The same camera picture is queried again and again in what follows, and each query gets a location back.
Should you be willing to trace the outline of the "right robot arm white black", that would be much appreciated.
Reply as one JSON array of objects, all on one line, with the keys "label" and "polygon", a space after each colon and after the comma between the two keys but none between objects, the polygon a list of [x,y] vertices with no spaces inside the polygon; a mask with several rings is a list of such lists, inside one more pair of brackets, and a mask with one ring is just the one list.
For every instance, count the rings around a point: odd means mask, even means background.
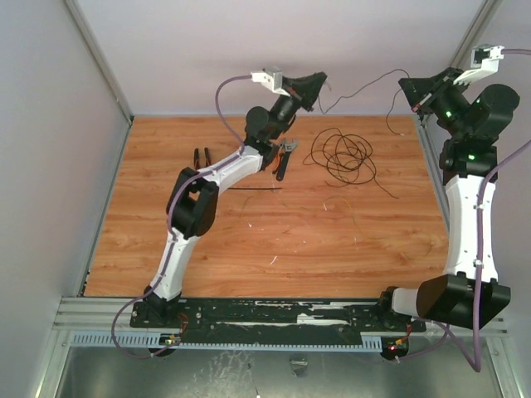
[{"label": "right robot arm white black", "polygon": [[378,324],[395,330],[407,316],[480,330],[510,303],[499,283],[491,239],[491,210],[498,178],[495,146],[510,124],[520,97],[507,85],[486,86],[470,102],[463,70],[447,68],[425,78],[401,78],[412,111],[433,114],[450,135],[439,167],[449,206],[449,247],[442,275],[416,289],[388,287],[376,310]]}]

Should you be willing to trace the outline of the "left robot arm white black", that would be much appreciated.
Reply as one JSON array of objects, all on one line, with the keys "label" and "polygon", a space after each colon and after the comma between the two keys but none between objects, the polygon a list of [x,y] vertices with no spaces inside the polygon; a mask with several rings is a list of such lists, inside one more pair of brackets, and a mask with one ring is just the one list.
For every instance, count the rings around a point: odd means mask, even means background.
[{"label": "left robot arm white black", "polygon": [[246,114],[245,134],[236,138],[238,149],[206,167],[184,168],[168,199],[167,240],[156,275],[144,290],[143,303],[160,327],[173,325],[178,317],[178,300],[183,277],[199,241],[212,227],[220,195],[250,175],[266,170],[276,158],[286,164],[290,145],[279,137],[294,123],[300,109],[311,112],[328,76],[323,71],[300,78],[283,76],[280,70],[263,69],[224,80],[249,80],[278,96],[270,109],[255,106]]}]

